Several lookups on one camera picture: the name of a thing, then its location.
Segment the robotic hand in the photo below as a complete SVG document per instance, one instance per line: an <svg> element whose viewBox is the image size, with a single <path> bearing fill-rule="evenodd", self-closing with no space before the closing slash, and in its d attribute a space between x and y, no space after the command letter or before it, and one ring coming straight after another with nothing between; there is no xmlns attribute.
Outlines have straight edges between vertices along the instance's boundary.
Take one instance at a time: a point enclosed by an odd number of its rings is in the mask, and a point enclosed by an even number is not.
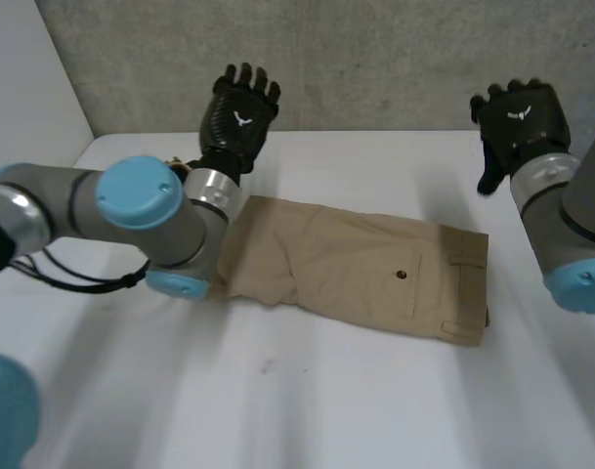
<svg viewBox="0 0 595 469"><path fill-rule="evenodd" d="M490 195L506 175L531 247L554 300L595 313L595 143L582 162L551 85L518 80L471 99L485 170L478 192Z"/></svg>
<svg viewBox="0 0 595 469"><path fill-rule="evenodd" d="M480 124L485 170L478 192L490 195L506 175L547 153L568 153L571 134L553 87L534 79L512 80L507 91L489 87L489 101L471 100L471 119Z"/></svg>
<svg viewBox="0 0 595 469"><path fill-rule="evenodd" d="M256 69L253 88L250 64L243 64L234 83L236 67L228 65L224 76L213 87L214 98L201 122L199 144L203 157L200 163L221 161L227 173L251 173L254 160L267 140L271 122L276 118L279 86L272 82L266 94L267 72Z"/></svg>

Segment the white tabletop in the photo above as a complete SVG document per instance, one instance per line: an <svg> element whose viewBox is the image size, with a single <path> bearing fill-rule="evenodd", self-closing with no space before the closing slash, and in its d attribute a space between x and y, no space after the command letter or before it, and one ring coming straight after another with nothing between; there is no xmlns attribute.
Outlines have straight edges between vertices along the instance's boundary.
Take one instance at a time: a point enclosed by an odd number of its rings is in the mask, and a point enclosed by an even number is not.
<svg viewBox="0 0 595 469"><path fill-rule="evenodd" d="M595 318L542 285L507 185L475 194L474 132L274 133L245 193L490 235L492 324L452 346L247 300L106 296L0 275L0 352L26 363L45 421L28 469L595 468ZM98 139L78 166L198 157L195 134ZM90 275L134 248L63 239Z"/></svg>

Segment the folded pants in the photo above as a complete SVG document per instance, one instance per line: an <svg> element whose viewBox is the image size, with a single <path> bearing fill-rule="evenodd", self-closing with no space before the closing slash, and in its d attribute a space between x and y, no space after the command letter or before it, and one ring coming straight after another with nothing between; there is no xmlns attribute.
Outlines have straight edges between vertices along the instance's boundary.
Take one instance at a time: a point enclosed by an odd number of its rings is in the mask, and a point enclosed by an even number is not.
<svg viewBox="0 0 595 469"><path fill-rule="evenodd" d="M479 345L487 256L486 234L252 196L226 235L212 295Z"/></svg>

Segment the robot finger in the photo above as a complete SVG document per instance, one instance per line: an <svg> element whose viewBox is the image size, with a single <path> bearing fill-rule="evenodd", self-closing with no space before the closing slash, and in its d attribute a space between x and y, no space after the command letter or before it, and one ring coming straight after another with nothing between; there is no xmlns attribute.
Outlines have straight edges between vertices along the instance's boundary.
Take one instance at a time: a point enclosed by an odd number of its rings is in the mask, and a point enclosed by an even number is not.
<svg viewBox="0 0 595 469"><path fill-rule="evenodd" d="M254 83L254 91L264 94L268 81L269 79L267 78L267 72L261 67L256 68L256 82Z"/></svg>
<svg viewBox="0 0 595 469"><path fill-rule="evenodd" d="M239 85L249 86L249 82L251 81L251 65L247 62L243 63L240 67L240 77L238 78Z"/></svg>
<svg viewBox="0 0 595 469"><path fill-rule="evenodd" d="M279 90L279 85L272 81L271 86L269 87L269 96L267 97L267 100L270 104L276 105L280 94L281 91Z"/></svg>

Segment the blue cylindrical cap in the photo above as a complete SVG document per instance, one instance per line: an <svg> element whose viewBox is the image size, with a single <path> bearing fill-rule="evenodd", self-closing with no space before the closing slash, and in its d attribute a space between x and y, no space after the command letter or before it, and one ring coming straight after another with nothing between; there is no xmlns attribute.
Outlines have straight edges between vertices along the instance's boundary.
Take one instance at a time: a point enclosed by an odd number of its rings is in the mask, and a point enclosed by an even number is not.
<svg viewBox="0 0 595 469"><path fill-rule="evenodd" d="M159 227L180 208L185 194L169 166L153 156L133 156L109 167L95 198L100 212L126 230Z"/></svg>
<svg viewBox="0 0 595 469"><path fill-rule="evenodd" d="M210 288L208 280L161 271L149 271L146 275L146 283L151 289L160 293L187 300L203 300Z"/></svg>
<svg viewBox="0 0 595 469"><path fill-rule="evenodd" d="M544 284L565 310L595 314L595 259L562 266L546 276Z"/></svg>

